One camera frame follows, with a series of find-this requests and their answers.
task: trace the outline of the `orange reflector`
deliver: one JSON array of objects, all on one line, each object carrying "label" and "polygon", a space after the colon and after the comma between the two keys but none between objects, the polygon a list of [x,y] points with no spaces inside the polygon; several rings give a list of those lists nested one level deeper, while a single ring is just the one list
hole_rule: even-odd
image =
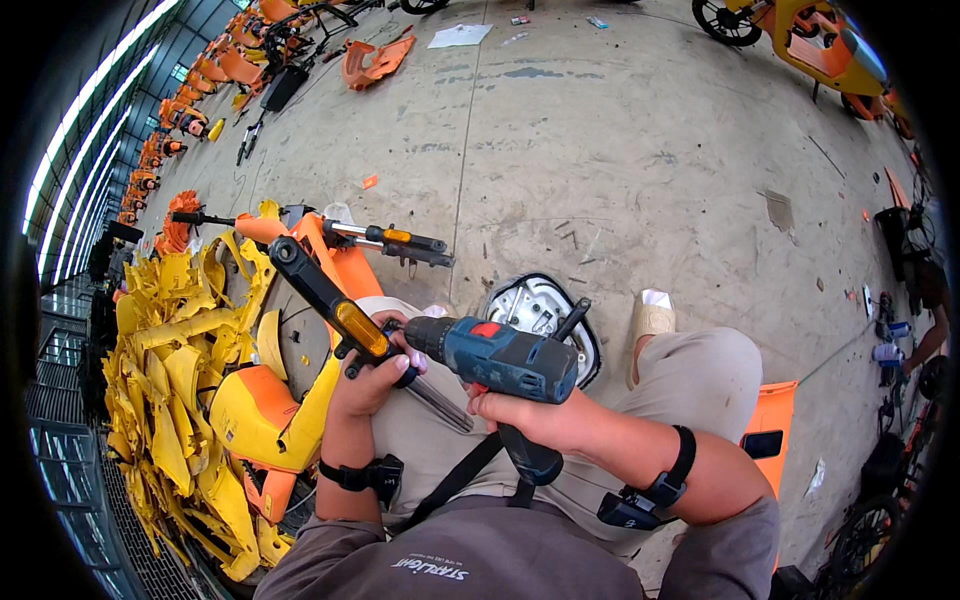
[{"label": "orange reflector", "polygon": [[390,344],[387,336],[376,328],[376,324],[360,310],[359,306],[349,300],[344,300],[337,304],[333,315],[337,322],[353,336],[353,339],[366,348],[370,354],[383,356],[387,353],[387,346]]},{"label": "orange reflector", "polygon": [[383,232],[383,237],[394,242],[406,243],[410,241],[410,233],[399,229],[386,229]]}]

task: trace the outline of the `concrete floor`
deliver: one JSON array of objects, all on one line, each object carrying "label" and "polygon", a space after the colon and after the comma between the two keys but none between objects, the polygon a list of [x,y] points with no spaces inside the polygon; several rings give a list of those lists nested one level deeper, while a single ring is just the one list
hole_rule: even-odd
[{"label": "concrete floor", "polygon": [[[393,259],[370,261],[388,295],[449,301],[461,314],[483,297],[481,276],[577,277],[587,283],[569,282],[571,293],[593,298],[592,322],[610,339],[589,391],[601,401],[626,392],[626,323],[646,287],[673,294],[679,330],[727,325],[750,336],[764,383],[804,379],[853,340],[797,392],[780,487],[780,564],[812,576],[876,442],[876,340],[864,332],[862,302],[844,291],[895,289],[861,211],[891,205],[884,166],[909,193],[905,147],[889,123],[848,116],[830,90],[813,104],[812,81],[777,59],[768,37],[742,51],[713,41],[687,0],[539,4],[526,27],[510,24],[527,13],[517,0],[454,0],[423,18],[364,13],[350,37],[384,43],[414,24],[418,41],[397,72],[358,93],[346,89],[339,60],[317,65],[286,110],[267,117],[239,168],[244,127],[259,109],[254,101],[232,127],[235,88],[224,86],[200,104],[228,118],[222,136],[163,166],[140,226],[152,238],[170,199],[191,188],[220,216],[255,212],[267,197],[318,209],[347,203],[358,224],[446,240],[458,259],[452,271],[421,267],[410,280]],[[610,28],[592,27],[590,15]],[[458,23],[493,29],[480,46],[426,48]],[[373,174],[379,183],[363,190]],[[771,224],[764,189],[792,199],[792,239]],[[570,225],[556,231],[563,221]],[[219,228],[207,227],[209,241]],[[577,248],[560,239],[570,230]],[[823,486],[804,496],[819,458]],[[636,558],[651,590],[683,529],[669,526]]]}]

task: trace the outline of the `hand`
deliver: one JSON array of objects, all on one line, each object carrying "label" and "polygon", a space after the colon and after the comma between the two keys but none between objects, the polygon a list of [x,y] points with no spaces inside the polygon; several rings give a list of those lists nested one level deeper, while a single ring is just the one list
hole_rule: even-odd
[{"label": "hand", "polygon": [[[475,393],[468,390],[468,396],[472,394]],[[562,454],[583,456],[590,438],[602,429],[604,413],[610,411],[574,388],[563,404],[534,402],[505,394],[480,394],[470,399],[467,412],[486,419],[490,432],[496,431],[498,422],[509,423],[531,442]]]},{"label": "hand", "polygon": [[[408,321],[403,313],[395,310],[374,313],[371,319],[380,326],[388,319],[397,319],[404,324]],[[341,371],[337,386],[333,389],[333,395],[330,398],[329,410],[347,417],[369,417],[380,410],[387,401],[391,386],[403,376],[408,367],[413,365],[420,374],[426,373],[426,356],[410,348],[402,331],[393,332],[390,335],[390,341],[402,348],[405,353],[394,356],[376,368],[365,365],[353,379],[347,379]],[[343,361],[344,370],[355,356],[356,351],[351,351],[347,355]]]}]

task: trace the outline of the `pile of yellow plastic parts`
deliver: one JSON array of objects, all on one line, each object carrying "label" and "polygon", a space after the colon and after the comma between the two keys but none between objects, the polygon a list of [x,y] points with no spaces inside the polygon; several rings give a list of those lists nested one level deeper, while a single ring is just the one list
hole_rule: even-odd
[{"label": "pile of yellow plastic parts", "polygon": [[[273,201],[260,208],[262,216],[277,215]],[[226,270],[216,259],[222,243],[250,284],[242,306],[224,294]],[[197,390],[216,386],[226,365],[251,360],[250,331],[274,269],[252,240],[238,248],[232,229],[199,255],[169,253],[125,268],[128,294],[116,305],[117,346],[103,359],[108,444],[122,461],[127,494],[154,553],[161,538],[190,564],[174,541],[179,536],[170,528],[176,526],[241,582],[262,564],[275,566],[293,539],[252,515],[241,480],[204,417],[213,392]]]}]

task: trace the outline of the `leg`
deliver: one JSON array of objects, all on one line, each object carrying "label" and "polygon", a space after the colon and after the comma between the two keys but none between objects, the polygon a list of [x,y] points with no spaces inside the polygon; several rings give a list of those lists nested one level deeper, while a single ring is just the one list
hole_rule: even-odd
[{"label": "leg", "polygon": [[[662,333],[643,347],[636,367],[639,384],[613,410],[740,442],[762,377],[760,353],[750,338],[726,327]],[[652,532],[612,527],[596,517],[604,494],[619,492],[623,482],[581,458],[565,459],[561,476],[537,488],[536,497],[559,506],[613,554],[633,554]]]},{"label": "leg", "polygon": [[[367,314],[381,310],[398,310],[407,317],[423,314],[402,300],[382,296],[362,298],[357,304]],[[447,367],[427,360],[427,373],[422,376],[425,382],[466,410],[467,394],[457,376]],[[403,461],[400,492],[390,513],[384,515],[385,523],[391,524],[412,515],[420,501],[487,437],[484,420],[473,418],[473,421],[473,430],[468,434],[461,433],[406,390],[390,393],[387,403],[372,419],[376,455],[382,458],[389,453]],[[517,479],[513,463],[501,450],[457,496],[512,495]]]}]

